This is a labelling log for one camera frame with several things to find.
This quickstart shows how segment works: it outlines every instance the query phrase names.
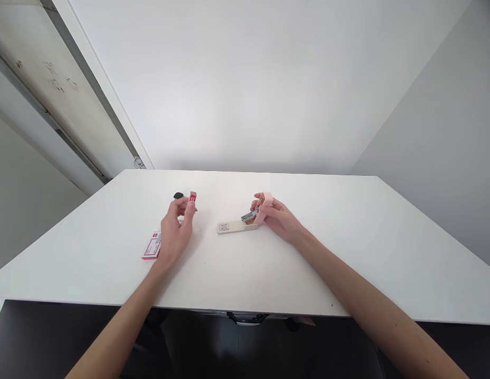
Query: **finger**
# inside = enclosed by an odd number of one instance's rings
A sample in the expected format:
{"label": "finger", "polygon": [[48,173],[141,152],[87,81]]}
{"label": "finger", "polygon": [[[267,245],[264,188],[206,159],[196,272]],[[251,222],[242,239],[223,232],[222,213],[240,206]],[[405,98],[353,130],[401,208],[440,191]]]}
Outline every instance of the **finger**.
{"label": "finger", "polygon": [[282,220],[285,217],[285,214],[279,210],[276,210],[273,207],[260,206],[259,211],[266,214],[267,216],[274,217],[278,220]]}
{"label": "finger", "polygon": [[[260,198],[261,197],[261,194],[262,192],[258,192],[254,195],[254,197],[256,198]],[[280,209],[281,207],[285,206],[282,202],[278,201],[277,199],[273,198],[273,202],[271,203],[271,205],[275,208],[275,209]]]}
{"label": "finger", "polygon": [[285,207],[285,205],[278,201],[277,199],[273,198],[273,202],[271,203],[271,206],[277,210],[280,210],[280,208]]}
{"label": "finger", "polygon": [[185,210],[179,211],[178,212],[178,217],[183,216],[184,214],[185,214]]}
{"label": "finger", "polygon": [[180,197],[179,199],[173,200],[168,209],[167,216],[176,217],[178,209],[182,204],[186,204],[189,201],[188,197]]}
{"label": "finger", "polygon": [[194,213],[196,213],[196,205],[194,204],[194,201],[188,202],[187,207],[185,208],[185,214],[182,224],[183,228],[192,228],[192,218],[194,217]]}

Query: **label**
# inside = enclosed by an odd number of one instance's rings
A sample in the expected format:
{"label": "label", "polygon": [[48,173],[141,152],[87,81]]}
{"label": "label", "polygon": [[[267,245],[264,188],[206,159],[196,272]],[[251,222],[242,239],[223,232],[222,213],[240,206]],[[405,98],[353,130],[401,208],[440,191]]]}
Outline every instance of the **label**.
{"label": "label", "polygon": [[142,259],[156,259],[161,247],[161,232],[153,232]]}

